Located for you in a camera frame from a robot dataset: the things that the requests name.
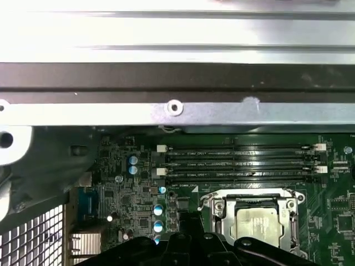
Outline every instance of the screw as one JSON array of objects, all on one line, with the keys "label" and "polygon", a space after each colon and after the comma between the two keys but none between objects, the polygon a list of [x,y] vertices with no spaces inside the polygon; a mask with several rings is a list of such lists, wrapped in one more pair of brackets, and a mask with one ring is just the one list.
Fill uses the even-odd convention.
[{"label": "screw", "polygon": [[213,238],[213,235],[212,235],[212,234],[205,234],[205,235],[204,235],[204,238],[205,238],[205,239],[212,239],[212,238]]},{"label": "screw", "polygon": [[251,246],[251,241],[248,240],[248,239],[243,239],[242,240],[242,245],[244,245],[246,247],[249,247],[249,246]]},{"label": "screw", "polygon": [[218,202],[215,204],[215,209],[217,211],[222,211],[223,210],[223,204],[221,202]]},{"label": "screw", "polygon": [[353,152],[353,148],[349,147],[349,146],[345,146],[344,147],[344,153],[345,154],[351,154]]},{"label": "screw", "polygon": [[288,202],[288,207],[289,208],[293,208],[295,206],[294,202],[293,201],[289,201]]}]

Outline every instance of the mounting hole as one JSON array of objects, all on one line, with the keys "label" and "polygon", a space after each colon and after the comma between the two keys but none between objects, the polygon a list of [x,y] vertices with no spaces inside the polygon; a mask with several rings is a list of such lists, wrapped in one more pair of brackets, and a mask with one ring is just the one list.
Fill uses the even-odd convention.
[{"label": "mounting hole", "polygon": [[165,112],[171,116],[181,115],[182,111],[184,111],[184,105],[178,100],[170,100],[165,105]]},{"label": "mounting hole", "polygon": [[13,136],[8,132],[0,133],[0,148],[7,149],[13,143]]}]

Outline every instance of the integrated circuit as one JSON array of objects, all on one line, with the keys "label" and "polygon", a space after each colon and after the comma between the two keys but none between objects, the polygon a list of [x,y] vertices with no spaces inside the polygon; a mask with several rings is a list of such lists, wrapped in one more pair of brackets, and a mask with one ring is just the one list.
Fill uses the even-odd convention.
[{"label": "integrated circuit", "polygon": [[140,220],[139,220],[139,226],[141,226],[141,227],[148,227],[148,225],[149,225],[148,219],[140,219]]},{"label": "integrated circuit", "polygon": [[353,216],[351,215],[338,216],[338,230],[339,232],[352,232],[354,230]]}]

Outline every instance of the electrolytic capacitor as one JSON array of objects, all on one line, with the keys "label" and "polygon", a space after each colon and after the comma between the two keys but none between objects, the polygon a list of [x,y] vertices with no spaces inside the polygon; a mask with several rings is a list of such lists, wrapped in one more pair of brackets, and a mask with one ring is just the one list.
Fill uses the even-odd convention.
[{"label": "electrolytic capacitor", "polygon": [[156,221],[153,226],[153,230],[156,233],[160,233],[163,231],[163,222],[162,221]]},{"label": "electrolytic capacitor", "polygon": [[118,213],[112,212],[106,219],[108,222],[112,222],[113,220],[118,219]]},{"label": "electrolytic capacitor", "polygon": [[162,205],[160,205],[160,204],[155,205],[154,208],[153,208],[153,213],[154,213],[154,215],[156,215],[156,216],[162,215],[162,213],[163,213],[163,207],[162,207]]},{"label": "electrolytic capacitor", "polygon": [[128,172],[131,174],[131,175],[135,175],[136,173],[138,173],[138,168],[135,167],[134,165],[130,166],[128,168]]},{"label": "electrolytic capacitor", "polygon": [[131,157],[129,157],[128,162],[131,165],[136,165],[138,163],[138,158],[136,156],[131,156]]}]

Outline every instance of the screw hole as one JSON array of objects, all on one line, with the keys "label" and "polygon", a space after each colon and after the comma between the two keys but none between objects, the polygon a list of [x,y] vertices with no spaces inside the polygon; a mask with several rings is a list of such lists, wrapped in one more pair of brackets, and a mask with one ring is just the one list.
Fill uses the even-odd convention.
[{"label": "screw hole", "polygon": [[10,133],[8,132],[0,133],[0,148],[7,149],[11,147],[12,143],[13,143],[13,136]]}]

